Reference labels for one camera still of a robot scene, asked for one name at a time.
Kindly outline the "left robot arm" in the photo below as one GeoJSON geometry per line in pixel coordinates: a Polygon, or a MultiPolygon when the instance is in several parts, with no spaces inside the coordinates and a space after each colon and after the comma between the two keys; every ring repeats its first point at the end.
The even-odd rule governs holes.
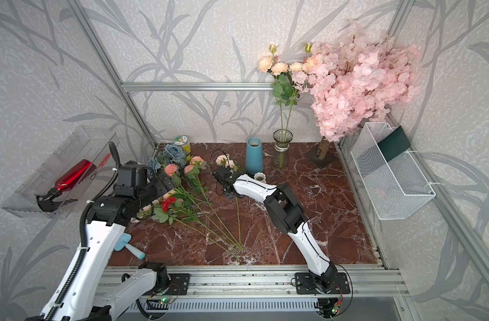
{"type": "Polygon", "coordinates": [[[165,265],[146,262],[111,292],[95,294],[131,219],[174,188],[165,172],[149,177],[147,166],[133,161],[119,165],[115,176],[114,194],[100,193],[83,211],[80,245],[56,292],[34,320],[116,320],[142,295],[169,286],[165,265]]]}

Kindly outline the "dark green card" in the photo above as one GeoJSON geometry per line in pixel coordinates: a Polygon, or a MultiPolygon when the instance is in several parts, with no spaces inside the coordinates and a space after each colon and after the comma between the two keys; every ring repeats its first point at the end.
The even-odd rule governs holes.
{"type": "Polygon", "coordinates": [[[391,134],[378,143],[380,152],[386,162],[390,162],[411,147],[411,142],[402,127],[397,127],[391,134]]]}

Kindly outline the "teal ceramic vase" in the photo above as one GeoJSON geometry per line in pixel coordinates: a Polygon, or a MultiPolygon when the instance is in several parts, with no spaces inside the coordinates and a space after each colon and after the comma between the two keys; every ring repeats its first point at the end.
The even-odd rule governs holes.
{"type": "Polygon", "coordinates": [[[247,140],[245,167],[247,173],[252,177],[263,171],[263,145],[257,137],[247,140]]]}

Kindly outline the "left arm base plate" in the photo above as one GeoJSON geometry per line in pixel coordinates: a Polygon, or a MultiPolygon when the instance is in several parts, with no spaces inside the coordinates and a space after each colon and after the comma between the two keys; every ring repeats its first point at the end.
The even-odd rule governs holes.
{"type": "Polygon", "coordinates": [[[146,295],[155,296],[186,296],[190,274],[168,274],[158,276],[155,286],[146,295]]]}

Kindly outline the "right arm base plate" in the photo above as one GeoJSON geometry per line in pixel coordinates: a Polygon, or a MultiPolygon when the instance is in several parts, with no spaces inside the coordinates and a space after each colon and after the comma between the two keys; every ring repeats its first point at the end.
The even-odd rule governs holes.
{"type": "Polygon", "coordinates": [[[295,274],[293,284],[299,295],[351,294],[350,281],[344,272],[338,272],[329,284],[309,272],[299,272],[295,274]]]}

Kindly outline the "pink rose bunch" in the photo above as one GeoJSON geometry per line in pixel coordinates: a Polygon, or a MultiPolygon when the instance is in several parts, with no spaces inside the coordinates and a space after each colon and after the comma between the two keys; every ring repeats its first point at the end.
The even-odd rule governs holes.
{"type": "Polygon", "coordinates": [[[152,206],[158,204],[163,199],[168,199],[171,196],[188,199],[195,203],[195,205],[199,206],[200,212],[207,213],[218,226],[222,227],[228,235],[232,236],[242,251],[243,246],[223,222],[220,215],[216,212],[215,206],[212,204],[209,196],[207,195],[207,188],[204,186],[204,183],[200,178],[203,171],[207,169],[207,162],[200,156],[187,156],[187,161],[188,163],[183,169],[177,167],[176,165],[168,165],[164,170],[159,170],[158,172],[153,170],[155,174],[160,174],[163,171],[168,174],[172,178],[174,189],[165,194],[163,197],[156,199],[150,205],[147,205],[141,209],[137,214],[137,218],[140,221],[143,221],[144,219],[151,219],[153,211],[152,206]]]}

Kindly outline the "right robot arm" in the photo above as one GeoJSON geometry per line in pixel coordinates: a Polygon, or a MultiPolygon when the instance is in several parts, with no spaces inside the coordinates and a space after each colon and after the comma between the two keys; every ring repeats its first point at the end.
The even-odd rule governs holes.
{"type": "Polygon", "coordinates": [[[222,185],[227,199],[246,196],[263,204],[274,226],[287,234],[306,260],[315,289],[327,294],[332,289],[338,269],[316,242],[304,208],[287,183],[269,185],[250,177],[245,171],[232,172],[219,166],[212,176],[222,185]]]}

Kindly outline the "aluminium front rail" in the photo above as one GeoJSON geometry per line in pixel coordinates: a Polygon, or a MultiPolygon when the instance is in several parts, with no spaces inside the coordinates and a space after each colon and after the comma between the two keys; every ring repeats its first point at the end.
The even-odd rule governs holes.
{"type": "MultiPolygon", "coordinates": [[[[352,287],[345,298],[403,297],[409,291],[399,270],[387,270],[378,264],[344,264],[352,287]]],[[[170,274],[189,274],[187,295],[181,299],[209,298],[294,298],[296,273],[302,265],[276,266],[169,266],[170,274]]]]}

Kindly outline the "blue hydrangea flowers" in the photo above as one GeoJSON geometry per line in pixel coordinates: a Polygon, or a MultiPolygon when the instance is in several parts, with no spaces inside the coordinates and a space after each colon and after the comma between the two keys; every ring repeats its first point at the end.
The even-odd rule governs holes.
{"type": "Polygon", "coordinates": [[[168,165],[176,165],[183,169],[187,163],[187,154],[184,150],[175,144],[164,144],[158,146],[152,153],[147,166],[158,172],[164,170],[168,165]]]}

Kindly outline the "red rose stem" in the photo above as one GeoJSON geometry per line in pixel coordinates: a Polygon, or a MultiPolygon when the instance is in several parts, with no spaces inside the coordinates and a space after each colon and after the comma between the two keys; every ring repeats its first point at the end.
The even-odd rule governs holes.
{"type": "Polygon", "coordinates": [[[159,223],[178,224],[217,245],[231,258],[238,259],[240,246],[236,240],[218,226],[207,213],[200,212],[199,206],[191,200],[169,197],[152,206],[151,219],[159,223]]]}

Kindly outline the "clear plastic wall bin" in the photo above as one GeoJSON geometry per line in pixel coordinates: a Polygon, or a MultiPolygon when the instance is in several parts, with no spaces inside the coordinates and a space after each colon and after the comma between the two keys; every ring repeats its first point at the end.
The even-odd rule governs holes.
{"type": "Polygon", "coordinates": [[[44,212],[37,205],[36,195],[45,195],[58,178],[70,168],[87,159],[93,164],[100,164],[105,155],[110,153],[109,145],[119,144],[115,132],[101,129],[78,127],[68,139],[1,205],[1,208],[19,218],[65,219],[79,203],[82,195],[98,172],[78,183],[77,186],[63,194],[59,200],[78,199],[74,203],[64,205],[57,211],[44,212]]]}

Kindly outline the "tree stand base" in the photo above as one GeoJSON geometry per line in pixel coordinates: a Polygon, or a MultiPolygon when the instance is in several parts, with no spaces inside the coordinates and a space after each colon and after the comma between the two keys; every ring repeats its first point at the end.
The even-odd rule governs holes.
{"type": "Polygon", "coordinates": [[[337,160],[337,156],[331,150],[332,144],[322,137],[318,146],[306,152],[305,158],[310,160],[317,168],[324,169],[337,160]]]}

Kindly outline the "cream pink rose stem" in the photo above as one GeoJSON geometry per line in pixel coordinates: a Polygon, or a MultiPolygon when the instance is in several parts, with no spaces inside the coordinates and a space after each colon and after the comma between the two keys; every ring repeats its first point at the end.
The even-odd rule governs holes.
{"type": "Polygon", "coordinates": [[[277,55],[277,46],[275,44],[269,44],[269,53],[262,57],[258,62],[258,70],[262,73],[268,73],[273,77],[273,97],[275,98],[276,105],[279,107],[279,115],[281,122],[285,120],[286,115],[283,110],[283,114],[281,114],[281,81],[279,80],[279,76],[283,72],[288,71],[288,65],[279,61],[279,57],[277,55]]]}

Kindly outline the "teal hand trowel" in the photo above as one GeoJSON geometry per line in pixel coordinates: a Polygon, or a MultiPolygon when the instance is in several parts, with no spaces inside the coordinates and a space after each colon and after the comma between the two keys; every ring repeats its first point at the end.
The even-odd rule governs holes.
{"type": "Polygon", "coordinates": [[[123,233],[120,239],[117,241],[114,250],[121,251],[123,249],[127,249],[132,255],[134,255],[137,259],[143,260],[145,258],[145,253],[139,250],[137,247],[133,246],[129,242],[131,241],[132,236],[127,233],[123,233]]]}

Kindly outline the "white ribbed vase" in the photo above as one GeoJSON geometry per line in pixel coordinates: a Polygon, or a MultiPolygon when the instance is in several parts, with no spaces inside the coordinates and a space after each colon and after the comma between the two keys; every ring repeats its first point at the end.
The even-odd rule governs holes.
{"type": "Polygon", "coordinates": [[[266,183],[267,182],[266,175],[262,172],[256,173],[254,175],[254,179],[256,181],[258,181],[259,183],[266,183]]]}

